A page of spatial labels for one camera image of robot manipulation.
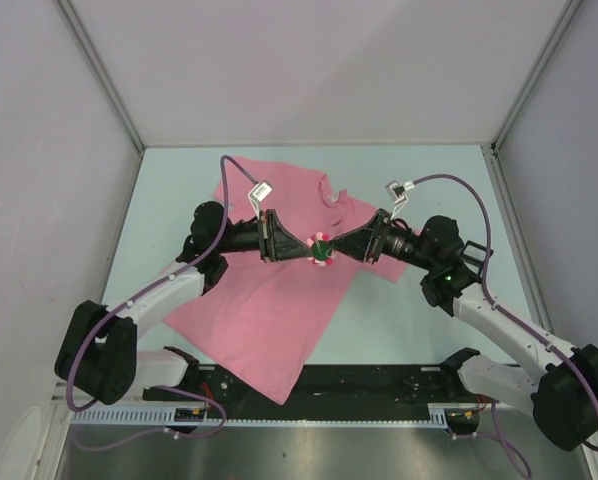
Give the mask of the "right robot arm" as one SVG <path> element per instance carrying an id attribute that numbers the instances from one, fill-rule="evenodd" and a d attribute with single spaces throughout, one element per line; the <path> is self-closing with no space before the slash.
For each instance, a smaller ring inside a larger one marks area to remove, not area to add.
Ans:
<path id="1" fill-rule="evenodd" d="M 485 265 L 465 254 L 456 221 L 433 216 L 419 233 L 378 210 L 365 225 L 335 237 L 329 247 L 361 263 L 386 255 L 425 271 L 423 296 L 482 333 L 513 365 L 465 348 L 446 364 L 442 393 L 452 401 L 483 394 L 531 417 L 555 446 L 572 451 L 598 433 L 598 348 L 577 348 L 521 320 L 485 293 Z"/>

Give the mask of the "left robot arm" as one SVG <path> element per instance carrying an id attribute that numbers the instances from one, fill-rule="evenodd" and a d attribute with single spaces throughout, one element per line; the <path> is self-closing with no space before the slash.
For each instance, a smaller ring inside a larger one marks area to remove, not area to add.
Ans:
<path id="1" fill-rule="evenodd" d="M 94 400 L 112 405 L 131 394 L 165 386 L 176 398 L 193 397 L 198 362 L 175 347 L 141 351 L 139 339 L 179 307 L 227 284 L 226 254 L 257 252 L 265 263 L 308 258 L 308 242 L 292 235 L 273 210 L 232 223 L 216 201 L 199 205 L 182 253 L 139 299 L 118 312 L 86 300 L 72 315 L 54 372 Z"/>

